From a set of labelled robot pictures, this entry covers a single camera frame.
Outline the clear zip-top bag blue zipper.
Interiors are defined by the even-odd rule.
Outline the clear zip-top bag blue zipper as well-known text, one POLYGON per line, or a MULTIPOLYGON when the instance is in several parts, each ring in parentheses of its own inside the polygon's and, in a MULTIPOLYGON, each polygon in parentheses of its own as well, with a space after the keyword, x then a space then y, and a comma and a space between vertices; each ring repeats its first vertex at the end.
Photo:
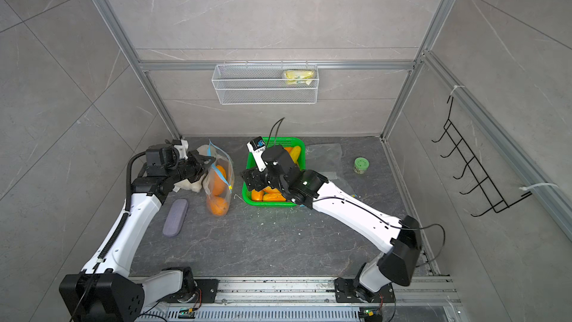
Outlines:
POLYGON ((203 156, 214 157, 214 162, 203 180, 207 209, 214 216, 225 216, 229 211, 235 184, 232 159, 212 141, 199 147, 198 152, 203 156))

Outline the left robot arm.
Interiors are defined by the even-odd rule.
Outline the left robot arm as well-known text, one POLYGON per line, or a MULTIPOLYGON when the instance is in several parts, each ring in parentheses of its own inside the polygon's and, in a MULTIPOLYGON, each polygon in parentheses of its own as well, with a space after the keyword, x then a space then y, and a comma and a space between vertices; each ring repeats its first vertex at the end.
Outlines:
POLYGON ((214 157, 189 150, 186 140, 152 145, 129 159, 123 209, 92 258, 59 286, 71 321, 134 321, 146 306, 164 299, 199 297, 189 267, 135 280, 130 269, 147 228, 176 184, 202 180, 214 162, 214 157))

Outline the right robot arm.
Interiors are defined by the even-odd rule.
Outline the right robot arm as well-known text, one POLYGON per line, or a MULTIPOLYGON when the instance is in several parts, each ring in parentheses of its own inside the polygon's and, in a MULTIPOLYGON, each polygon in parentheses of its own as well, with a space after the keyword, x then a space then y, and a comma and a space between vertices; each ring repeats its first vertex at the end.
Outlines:
POLYGON ((389 283, 411 284, 422 249, 421 227, 415 218, 382 213, 313 170, 295 168, 290 174, 278 174, 270 168, 249 168, 241 177, 250 191, 278 189, 288 201, 331 216, 374 244, 380 254, 360 269, 357 290, 371 295, 389 283))

